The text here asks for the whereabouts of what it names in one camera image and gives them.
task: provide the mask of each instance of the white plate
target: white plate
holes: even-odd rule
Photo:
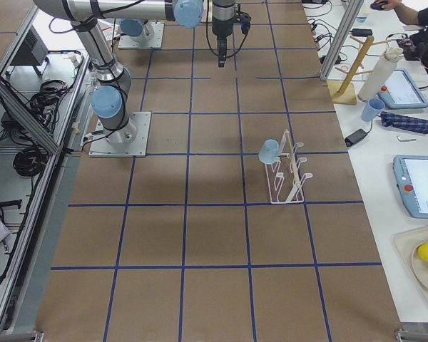
[[[418,246],[414,248],[414,252],[412,253],[411,264],[412,271],[414,275],[419,280],[419,282],[428,289],[428,262],[423,261],[417,255],[417,248],[422,243],[419,243]]]

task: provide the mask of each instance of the blue pouch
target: blue pouch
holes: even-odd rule
[[[428,133],[428,120],[412,118],[410,116],[398,115],[389,112],[380,114],[384,127],[395,127],[402,130],[410,130],[416,133]]]

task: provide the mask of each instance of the light blue cup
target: light blue cup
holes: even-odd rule
[[[372,98],[367,102],[365,108],[363,109],[362,120],[365,122],[371,121],[376,116],[380,115],[384,109],[384,101],[380,100],[379,98]]]
[[[268,139],[263,143],[258,153],[258,159],[260,159],[263,164],[271,165],[275,162],[275,158],[278,154],[279,143],[276,140]]]

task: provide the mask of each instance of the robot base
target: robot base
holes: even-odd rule
[[[151,126],[151,112],[132,112],[130,113],[130,120],[133,120],[138,128],[134,141],[129,144],[111,145],[106,139],[101,139],[91,143],[91,149],[88,154],[91,157],[145,157],[148,147],[149,128]],[[97,122],[96,129],[103,129],[100,120]]]
[[[150,23],[154,30],[151,39],[146,40],[144,37],[141,41],[134,41],[129,36],[122,36],[119,41],[119,50],[146,50],[149,48],[161,48],[163,39],[164,23]]]

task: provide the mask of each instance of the cup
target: cup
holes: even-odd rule
[[[263,143],[261,150],[258,153],[258,159],[263,164],[271,165],[275,162],[275,158],[279,154],[279,143],[276,140],[268,139]]]
[[[362,120],[365,122],[371,121],[378,116],[385,108],[384,101],[379,98],[372,98],[369,100],[363,109]]]
[[[371,8],[368,6],[362,6],[357,14],[357,22],[364,23],[366,18],[369,16]]]

